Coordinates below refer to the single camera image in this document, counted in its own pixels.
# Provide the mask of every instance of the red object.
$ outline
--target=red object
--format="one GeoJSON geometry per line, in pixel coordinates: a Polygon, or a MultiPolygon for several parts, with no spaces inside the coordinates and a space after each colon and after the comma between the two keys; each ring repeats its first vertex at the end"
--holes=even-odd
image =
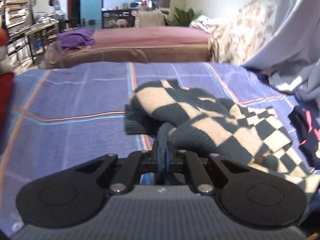
{"type": "Polygon", "coordinates": [[[13,78],[13,73],[0,74],[0,134],[4,126],[5,112],[9,103],[13,78]]]}
{"type": "Polygon", "coordinates": [[[0,47],[6,45],[7,41],[8,41],[7,32],[4,29],[0,28],[0,47]]]}

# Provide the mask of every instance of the microwave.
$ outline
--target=microwave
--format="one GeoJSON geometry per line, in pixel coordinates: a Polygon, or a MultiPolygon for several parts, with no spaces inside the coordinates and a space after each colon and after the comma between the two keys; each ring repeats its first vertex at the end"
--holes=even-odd
{"type": "Polygon", "coordinates": [[[129,9],[138,9],[141,6],[141,2],[134,1],[129,3],[129,9]]]}

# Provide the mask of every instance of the black garment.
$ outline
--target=black garment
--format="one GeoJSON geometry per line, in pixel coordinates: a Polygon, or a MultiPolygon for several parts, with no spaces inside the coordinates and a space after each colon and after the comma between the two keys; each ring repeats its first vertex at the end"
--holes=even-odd
{"type": "Polygon", "coordinates": [[[306,156],[309,165],[320,170],[320,159],[316,156],[319,144],[320,125],[311,115],[310,111],[303,111],[300,106],[295,106],[288,115],[291,124],[297,129],[300,140],[300,150],[306,156]]]}

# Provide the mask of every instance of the blue bedspread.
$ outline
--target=blue bedspread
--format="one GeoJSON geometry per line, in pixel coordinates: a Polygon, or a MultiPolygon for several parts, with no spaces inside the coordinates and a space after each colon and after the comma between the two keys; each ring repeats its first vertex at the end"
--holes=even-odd
{"type": "Polygon", "coordinates": [[[138,85],[158,79],[178,79],[183,87],[202,88],[246,106],[272,106],[306,162],[287,118],[298,104],[295,98],[273,90],[241,67],[97,62],[72,69],[30,70],[14,79],[0,145],[0,228],[11,235],[21,225],[15,196],[24,184],[106,153],[126,157],[150,149],[148,136],[125,134],[124,104],[138,85]]]}

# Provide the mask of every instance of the orange ball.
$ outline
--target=orange ball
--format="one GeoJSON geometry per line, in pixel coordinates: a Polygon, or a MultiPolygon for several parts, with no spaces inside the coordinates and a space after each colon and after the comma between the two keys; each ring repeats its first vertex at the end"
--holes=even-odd
{"type": "Polygon", "coordinates": [[[0,47],[6,45],[7,41],[8,41],[7,32],[4,29],[0,28],[0,47]]]}

